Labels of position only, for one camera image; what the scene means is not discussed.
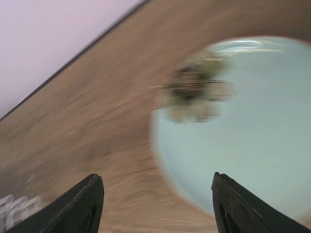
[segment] wood grain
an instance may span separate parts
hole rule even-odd
[[[0,194],[50,202],[98,173],[106,190],[100,232],[217,232],[214,219],[181,201],[153,162],[151,87],[218,40],[273,34],[310,41],[310,15],[310,0],[150,1],[0,122]]]

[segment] light blue plate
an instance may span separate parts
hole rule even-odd
[[[176,124],[155,111],[151,139],[177,192],[214,215],[211,185],[225,173],[263,201],[298,219],[311,209],[311,47],[251,37],[209,47],[231,57],[220,80],[236,96],[217,102],[221,116]]]

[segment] white wall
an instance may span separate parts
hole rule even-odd
[[[0,0],[0,118],[142,0]]]

